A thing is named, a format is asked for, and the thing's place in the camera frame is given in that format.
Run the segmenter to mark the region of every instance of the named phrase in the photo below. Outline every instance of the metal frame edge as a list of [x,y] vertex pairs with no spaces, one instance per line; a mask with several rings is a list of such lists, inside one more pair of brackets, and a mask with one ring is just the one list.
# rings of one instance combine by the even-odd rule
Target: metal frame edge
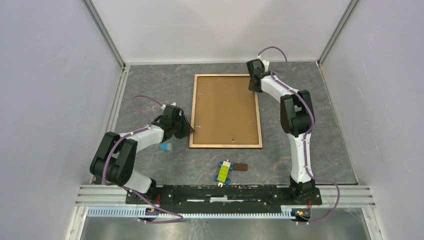
[[328,40],[327,44],[325,45],[324,50],[322,51],[321,55],[319,56],[318,64],[323,64],[323,62],[326,60],[327,56],[329,55],[329,52],[333,48],[337,39],[339,38],[340,33],[345,28],[346,23],[348,22],[349,18],[351,17],[352,12],[355,10],[359,1],[360,0],[350,0],[349,4],[346,7],[346,10],[344,11],[343,15],[341,16],[340,20],[338,21],[330,39]]
[[385,237],[379,223],[378,210],[376,208],[362,208],[362,213],[371,240],[384,240]]
[[117,124],[119,110],[121,108],[122,98],[124,96],[125,85],[127,84],[128,74],[130,72],[130,65],[126,66],[120,75],[119,81],[116,85],[116,90],[113,95],[113,102],[109,111],[109,118],[107,120],[106,132],[114,131]]
[[113,54],[113,57],[115,58],[118,65],[123,69],[126,64],[121,57],[121,54],[119,53],[117,46],[114,44],[114,41],[111,38],[111,35],[109,34],[108,30],[106,29],[105,24],[103,23],[102,19],[100,18],[99,13],[97,12],[96,7],[94,6],[94,3],[92,0],[82,0],[85,7],[87,8],[88,13],[90,14],[94,24],[96,25],[98,31],[100,32],[101,36],[103,37],[104,41],[106,42],[107,46],[109,47],[110,51]]
[[66,232],[65,240],[80,240],[89,212],[88,206],[75,206]]

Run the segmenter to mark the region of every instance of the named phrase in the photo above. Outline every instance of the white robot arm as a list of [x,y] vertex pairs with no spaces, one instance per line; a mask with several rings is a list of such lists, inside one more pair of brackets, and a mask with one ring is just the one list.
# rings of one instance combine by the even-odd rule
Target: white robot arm
[[[105,180],[121,187],[133,189],[141,194],[149,195],[149,190],[156,188],[156,182],[134,170],[136,153],[155,144],[160,144],[175,136],[182,139],[194,133],[184,111],[178,106],[166,105],[163,114],[158,116],[152,125],[138,129],[134,132],[117,134],[107,132],[90,165],[90,172],[97,178]],[[112,156],[108,159],[110,152],[117,142]]]
[[[268,65],[266,60],[254,59],[246,64],[250,74],[249,90],[268,93],[280,103],[280,123],[288,136],[291,150],[292,165],[289,187],[291,194],[297,198],[312,193],[315,190],[315,180],[311,179],[311,133],[308,130],[312,125],[312,119],[315,118],[310,93],[307,90],[294,89],[276,76],[271,76],[271,72],[266,71]],[[312,117],[294,93],[307,104]]]
[[[289,90],[282,87],[280,84],[276,83],[274,79],[269,75],[265,76],[260,80],[261,89],[263,92],[270,94],[275,100],[277,100],[281,104],[281,97],[286,95],[292,95]],[[292,90],[299,92],[299,90],[295,88],[291,88]],[[296,183],[306,183],[311,180],[311,177],[306,173],[305,167],[305,151],[303,138],[306,133],[301,133],[298,136],[294,136],[291,133],[288,133],[288,139],[290,141],[290,149],[291,149],[291,177]],[[311,162],[310,162],[310,151],[309,151],[309,143],[311,139],[311,134],[306,136],[306,154],[307,154],[307,166],[309,172],[312,174],[311,170]]]

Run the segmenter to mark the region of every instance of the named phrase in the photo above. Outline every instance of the gray marble surface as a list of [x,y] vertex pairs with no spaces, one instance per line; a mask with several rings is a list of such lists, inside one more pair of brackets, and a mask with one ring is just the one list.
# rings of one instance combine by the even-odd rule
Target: gray marble surface
[[[270,69],[282,63],[271,63]],[[131,103],[143,94],[162,103],[176,102],[191,119],[195,74],[246,74],[245,63],[172,64],[131,66],[126,82],[115,132],[144,127],[147,121]],[[319,179],[341,184],[355,183],[355,175],[334,116],[331,101],[314,62],[291,62],[280,80],[311,94],[316,125],[310,152],[313,174]],[[270,95],[260,93],[259,111],[262,149],[189,149],[189,138],[172,138],[172,151],[150,146],[136,156],[134,168],[162,184],[214,184],[218,163],[229,159],[248,164],[248,171],[229,173],[231,184],[288,184],[292,169],[289,139],[280,125],[280,105]],[[160,106],[138,98],[136,103],[151,119],[162,114]]]

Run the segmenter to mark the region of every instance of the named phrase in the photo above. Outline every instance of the white wall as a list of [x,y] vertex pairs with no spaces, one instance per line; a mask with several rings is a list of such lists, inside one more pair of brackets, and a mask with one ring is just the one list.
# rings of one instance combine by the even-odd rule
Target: white wall
[[[349,0],[93,0],[131,62],[317,60]],[[269,51],[270,60],[281,60]]]
[[388,239],[424,234],[424,1],[363,0],[323,64]]
[[0,3],[0,239],[65,237],[120,68],[81,0]]

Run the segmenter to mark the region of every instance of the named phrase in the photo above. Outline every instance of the purple cable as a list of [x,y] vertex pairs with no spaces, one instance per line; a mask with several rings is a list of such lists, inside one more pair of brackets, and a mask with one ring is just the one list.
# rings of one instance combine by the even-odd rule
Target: purple cable
[[271,76],[273,76],[275,72],[280,73],[280,74],[284,73],[287,70],[287,67],[289,66],[289,62],[287,61],[286,54],[279,47],[277,47],[277,46],[266,47],[262,51],[260,51],[257,55],[260,56],[263,52],[265,52],[268,49],[276,49],[276,50],[278,50],[284,56],[284,60],[285,60],[284,68],[282,70],[278,70],[278,69],[272,70],[271,71]]
[[163,209],[163,208],[161,208],[161,207],[159,207],[159,206],[154,205],[153,203],[151,203],[149,200],[147,200],[147,199],[146,199],[146,198],[145,198],[145,197],[144,197],[141,193],[139,193],[138,191],[136,191],[136,190],[132,190],[132,189],[130,189],[130,188],[128,188],[128,187],[125,187],[125,186],[123,186],[122,188],[123,188],[123,189],[125,189],[125,190],[127,190],[127,191],[133,192],[135,195],[137,195],[139,198],[141,198],[141,199],[142,199],[143,201],[145,201],[147,204],[149,204],[150,206],[152,206],[152,207],[154,207],[154,208],[158,209],[159,211],[162,211],[162,212],[164,212],[164,213],[167,213],[167,214],[170,214],[170,215],[174,215],[174,216],[179,217],[179,218],[177,218],[177,219],[164,220],[164,221],[145,221],[145,222],[144,222],[145,224],[170,224],[170,223],[181,222],[181,221],[184,219],[184,217],[183,217],[182,215],[178,214],[178,213],[171,212],[171,211],[165,210],[165,209]]
[[339,188],[339,185],[337,185],[337,183],[335,182],[335,181],[331,181],[331,180],[322,180],[322,179],[318,179],[318,178],[315,178],[310,172],[309,172],[309,169],[308,169],[308,148],[307,148],[307,142],[306,142],[306,137],[307,137],[307,135],[309,134],[309,133],[311,133],[311,131],[312,131],[312,129],[314,128],[314,126],[315,126],[315,119],[314,119],[314,116],[312,115],[312,111],[311,111],[311,109],[309,108],[309,106],[306,104],[306,102],[303,100],[303,98],[299,95],[299,93],[297,92],[297,91],[295,91],[295,90],[293,90],[291,87],[289,87],[288,85],[286,85],[285,83],[283,83],[282,81],[280,81],[279,79],[277,79],[276,77],[275,77],[275,74],[274,74],[274,72],[277,72],[277,73],[283,73],[286,69],[287,69],[287,66],[288,66],[288,62],[287,62],[287,57],[286,57],[286,55],[284,54],[284,52],[280,49],[280,48],[278,48],[278,47],[276,47],[276,46],[269,46],[269,47],[267,47],[267,48],[265,48],[264,50],[262,50],[262,51],[260,51],[259,52],[259,54],[258,55],[261,55],[261,53],[263,53],[265,50],[268,50],[268,49],[277,49],[278,51],[280,51],[280,53],[282,53],[282,55],[284,56],[284,59],[285,59],[285,67],[284,67],[284,69],[283,70],[272,70],[271,71],[271,77],[272,77],[272,79],[277,83],[277,84],[279,84],[280,86],[282,86],[283,88],[285,88],[286,90],[288,90],[289,92],[291,92],[291,93],[293,93],[299,100],[300,100],[300,102],[303,104],[303,106],[305,107],[305,109],[306,109],[306,111],[307,111],[307,113],[309,114],[309,117],[310,117],[310,122],[311,122],[311,124],[310,124],[310,128],[305,132],[305,134],[303,135],[303,152],[304,152],[304,156],[305,156],[305,160],[304,160],[304,164],[305,164],[305,169],[306,169],[306,173],[308,174],[308,176],[311,178],[311,179],[313,179],[313,180],[315,180],[316,182],[320,182],[320,183],[330,183],[330,184],[332,184],[332,185],[334,185],[335,186],[335,188],[337,189],[337,200],[335,201],[335,204],[334,204],[334,207],[331,209],[331,211],[329,212],[329,213],[327,213],[327,215],[325,215],[325,216],[323,216],[323,217],[321,217],[321,218],[319,218],[319,219],[315,219],[315,220],[312,220],[312,221],[309,221],[309,222],[297,222],[298,224],[301,224],[301,225],[308,225],[308,224],[312,224],[312,223],[316,223],[316,222],[320,222],[320,221],[322,221],[322,220],[324,220],[324,219],[326,219],[326,218],[328,218],[331,214],[333,214],[333,212],[336,210],[336,208],[337,208],[337,205],[339,205],[339,200],[340,200],[340,188]]
[[107,181],[106,181],[106,171],[107,171],[107,169],[108,169],[109,162],[111,161],[112,154],[114,154],[114,152],[115,152],[115,150],[117,149],[118,145],[119,145],[119,144],[120,144],[120,143],[121,143],[124,139],[128,138],[128,137],[129,137],[129,136],[131,136],[132,134],[138,134],[138,133],[144,132],[144,131],[146,131],[146,130],[148,130],[148,129],[149,129],[148,127],[144,127],[144,128],[141,128],[141,129],[135,130],[135,131],[133,131],[132,133],[130,132],[130,133],[127,133],[126,135],[124,135],[124,136],[120,137],[120,139],[118,139],[118,141],[116,141],[115,145],[113,145],[112,149],[110,150],[109,155],[107,155],[106,162],[104,163],[103,173],[102,173],[102,175],[101,175],[101,184],[106,185],[106,186],[111,186],[111,185],[113,185],[112,183],[109,183],[109,182],[107,182]]
[[159,104],[161,107],[163,106],[163,104],[162,103],[160,103],[158,100],[156,100],[156,99],[153,99],[152,97],[149,97],[149,96],[146,96],[146,95],[136,95],[136,96],[134,96],[133,98],[132,98],[132,105],[134,106],[134,108],[139,112],[139,113],[141,113],[141,115],[143,115],[143,117],[145,117],[146,119],[147,119],[147,121],[148,121],[148,126],[149,127],[151,127],[152,126],[152,121],[150,120],[150,118],[149,118],[149,116],[147,116],[144,112],[143,112],[143,110],[141,110],[140,108],[139,108],[139,106],[137,106],[137,104],[136,104],[136,98],[146,98],[146,99],[150,99],[150,100],[152,100],[153,102],[155,102],[155,103],[157,103],[157,104]]

